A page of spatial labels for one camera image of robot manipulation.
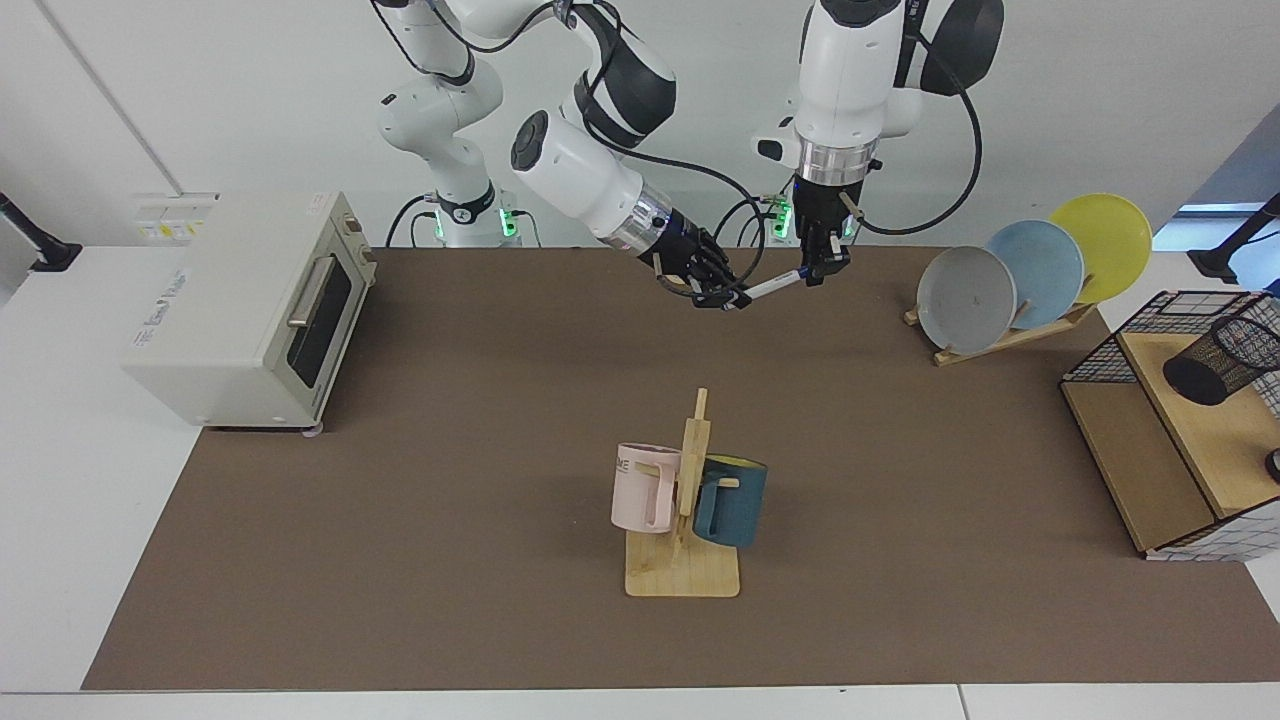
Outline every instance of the label on oven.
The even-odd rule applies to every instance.
[[[142,327],[138,328],[137,334],[133,336],[133,347],[146,347],[151,345],[155,340],[156,332],[159,332],[160,325],[164,324],[165,318],[169,316],[169,309],[173,307],[173,301],[182,295],[184,287],[187,287],[187,281],[191,277],[191,269],[183,268],[173,274],[169,284],[165,286],[164,292],[156,299],[155,305],[151,306],[151,314],[147,315],[146,320],[142,320]]]

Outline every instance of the wall outlet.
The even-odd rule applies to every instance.
[[[216,192],[187,193],[177,197],[165,195],[136,195],[138,205],[133,224],[147,242],[187,245],[205,224],[209,210],[218,202]]]

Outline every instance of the plate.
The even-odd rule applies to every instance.
[[[1102,302],[1138,282],[1151,260],[1151,223],[1119,195],[1084,195],[1062,205],[1050,222],[1071,233],[1091,275],[1078,302]]]
[[[1030,331],[1057,322],[1075,305],[1084,282],[1084,256],[1065,229],[1047,220],[1021,220],[987,242],[1009,268],[1018,287],[1018,307],[1030,305],[1014,329]]]
[[[934,345],[975,355],[1005,337],[1018,288],[1000,258],[982,247],[952,247],[929,263],[915,299],[920,327]]]

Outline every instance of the black wire basket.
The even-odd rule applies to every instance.
[[[1165,379],[1183,397],[1221,405],[1228,397],[1280,370],[1280,336],[1248,318],[1221,318],[1208,334],[1165,363]]]

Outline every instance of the wooden stand base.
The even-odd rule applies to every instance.
[[[737,548],[691,530],[627,533],[626,585],[631,597],[737,597]]]
[[[1010,347],[1018,347],[1019,345],[1025,345],[1036,340],[1070,331],[1079,325],[1085,318],[1089,316],[1089,313],[1096,309],[1097,305],[1076,305],[1071,307],[1066,315],[1062,315],[1062,318],[1056,323],[1051,323],[1033,331],[1009,331],[1005,333],[1005,337],[1000,340],[1000,342],[973,355],[957,355],[950,348],[943,348],[942,351],[933,354],[933,364],[938,368],[945,368],[947,365],[955,365],[956,363],[964,363],[965,360],[973,360],[974,357],[982,357],[983,355],[991,355],[992,352],[1000,352],[1001,350],[1009,350]],[[909,325],[919,325],[920,311],[915,307],[908,310],[906,314],[902,315],[902,322]]]

